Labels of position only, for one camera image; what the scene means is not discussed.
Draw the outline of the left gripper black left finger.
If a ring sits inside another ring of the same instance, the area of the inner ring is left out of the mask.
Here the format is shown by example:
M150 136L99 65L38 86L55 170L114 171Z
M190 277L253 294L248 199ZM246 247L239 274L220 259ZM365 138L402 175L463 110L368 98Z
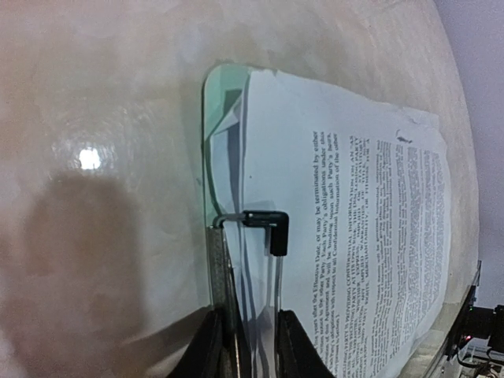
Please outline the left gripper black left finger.
M168 378L218 377L223 347L223 313L209 311Z

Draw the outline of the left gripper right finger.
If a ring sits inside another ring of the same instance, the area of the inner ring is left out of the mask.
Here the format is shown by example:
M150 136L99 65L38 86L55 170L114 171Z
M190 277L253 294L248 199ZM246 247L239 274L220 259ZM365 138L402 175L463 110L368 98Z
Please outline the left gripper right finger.
M278 314L279 331L277 356L278 377L333 378L295 312L281 310Z

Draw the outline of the metal wire folder clip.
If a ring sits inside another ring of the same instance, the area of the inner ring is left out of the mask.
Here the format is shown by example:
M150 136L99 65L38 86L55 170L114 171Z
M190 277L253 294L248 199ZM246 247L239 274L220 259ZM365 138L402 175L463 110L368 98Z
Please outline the metal wire folder clip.
M206 229L212 300L224 313L226 376L280 376L288 231L286 213L259 210L220 215Z

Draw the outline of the remaining printed paper stack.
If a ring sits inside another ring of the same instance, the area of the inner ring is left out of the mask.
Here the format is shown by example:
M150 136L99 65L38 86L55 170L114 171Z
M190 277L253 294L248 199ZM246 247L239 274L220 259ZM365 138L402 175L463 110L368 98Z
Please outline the remaining printed paper stack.
M243 204L290 218L283 307L334 376L398 376L447 288L439 118L269 70L244 100Z

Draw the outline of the green translucent plastic folder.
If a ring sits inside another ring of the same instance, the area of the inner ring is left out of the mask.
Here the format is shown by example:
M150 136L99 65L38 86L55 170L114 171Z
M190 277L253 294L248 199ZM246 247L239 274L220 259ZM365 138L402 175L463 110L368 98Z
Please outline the green translucent plastic folder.
M202 159L204 173L204 203L206 224L210 226L213 219L220 216L217 213L217 204L213 199L213 181L210 169L209 139L223 124L240 124L241 147L241 177L240 177L240 210L243 211L243 177L244 156L246 143L243 131L243 111L246 108L246 99L243 92L246 90L250 70L236 64L222 64L214 67L205 78L202 88Z

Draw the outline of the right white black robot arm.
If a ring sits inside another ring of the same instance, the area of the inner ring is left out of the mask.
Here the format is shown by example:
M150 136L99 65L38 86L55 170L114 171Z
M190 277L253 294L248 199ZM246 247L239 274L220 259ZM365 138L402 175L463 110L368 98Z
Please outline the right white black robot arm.
M487 341L488 357L491 352L503 354L503 305L497 305L494 309L475 306L476 289L480 284L480 269L481 261L478 261L469 293L448 333L445 349L448 359L456 357L458 352L473 339Z

